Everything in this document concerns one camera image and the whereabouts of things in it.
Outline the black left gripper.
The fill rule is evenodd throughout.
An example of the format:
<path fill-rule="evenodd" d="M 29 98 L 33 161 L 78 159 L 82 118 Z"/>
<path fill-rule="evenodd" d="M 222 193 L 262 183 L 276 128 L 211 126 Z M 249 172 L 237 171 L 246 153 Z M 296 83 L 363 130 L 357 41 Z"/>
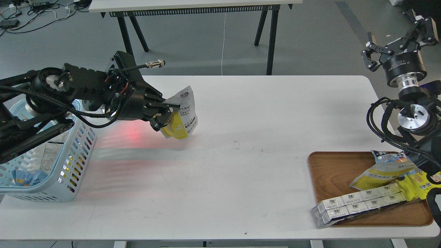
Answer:
<path fill-rule="evenodd" d="M 106 82 L 112 91 L 110 100 L 104 102 L 107 118 L 115 122 L 142 120 L 159 131 L 170 121 L 173 110 L 181 105 L 164 103 L 162 93 L 147 83 L 140 69 L 162 68 L 164 60 L 156 60 L 137 65 L 134 57 L 127 52 L 117 51 L 112 58 L 113 65 L 107 71 Z"/>

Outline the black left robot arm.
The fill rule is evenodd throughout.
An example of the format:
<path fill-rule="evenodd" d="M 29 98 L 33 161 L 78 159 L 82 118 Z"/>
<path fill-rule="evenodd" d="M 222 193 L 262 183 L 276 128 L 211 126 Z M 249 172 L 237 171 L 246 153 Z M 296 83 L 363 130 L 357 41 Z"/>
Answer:
<path fill-rule="evenodd" d="M 167 103 L 139 69 L 164 65 L 137 65 L 132 55 L 117 51 L 105 72 L 65 63 L 1 80 L 1 163 L 68 131 L 74 126 L 70 114 L 93 128 L 142 120 L 159 131 L 180 105 Z"/>

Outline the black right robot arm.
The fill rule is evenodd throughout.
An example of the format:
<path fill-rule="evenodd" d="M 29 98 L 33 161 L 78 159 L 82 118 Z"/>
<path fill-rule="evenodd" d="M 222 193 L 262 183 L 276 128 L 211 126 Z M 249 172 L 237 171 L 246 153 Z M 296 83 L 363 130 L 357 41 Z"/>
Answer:
<path fill-rule="evenodd" d="M 427 75 L 420 50 L 439 42 L 436 22 L 411 11 L 413 26 L 385 46 L 368 32 L 361 52 L 367 69 L 382 67 L 387 85 L 398 89 L 398 99 L 382 97 L 367 113 L 370 130 L 383 142 L 401 149 L 428 176 L 440 172 L 440 81 L 419 86 Z"/>

